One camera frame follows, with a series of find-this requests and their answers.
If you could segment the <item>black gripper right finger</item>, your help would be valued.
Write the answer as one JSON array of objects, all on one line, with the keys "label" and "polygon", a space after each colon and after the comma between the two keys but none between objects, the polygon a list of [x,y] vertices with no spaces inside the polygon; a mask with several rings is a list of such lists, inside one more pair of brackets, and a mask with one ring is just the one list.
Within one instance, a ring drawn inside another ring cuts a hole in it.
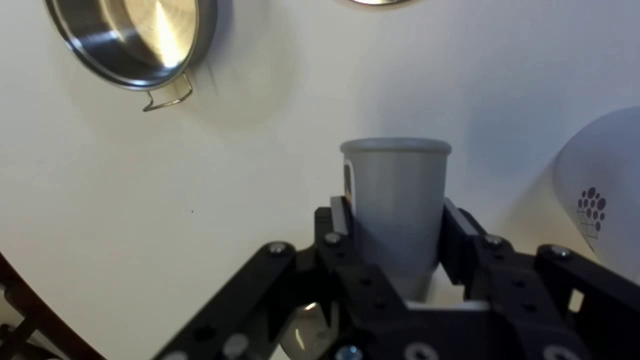
[{"label": "black gripper right finger", "polygon": [[488,304],[506,360],[640,360],[640,286],[566,245],[516,252],[445,200],[440,263]]}]

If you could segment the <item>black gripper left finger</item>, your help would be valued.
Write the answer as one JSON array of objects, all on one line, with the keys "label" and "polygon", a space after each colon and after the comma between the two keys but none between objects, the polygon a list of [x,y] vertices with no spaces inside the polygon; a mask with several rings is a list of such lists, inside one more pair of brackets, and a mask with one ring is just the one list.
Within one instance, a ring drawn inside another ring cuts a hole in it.
[{"label": "black gripper left finger", "polygon": [[404,358],[404,300],[377,265],[358,256],[343,196],[314,211],[312,245],[261,245],[151,360],[268,360],[307,304],[335,331],[316,360]]}]

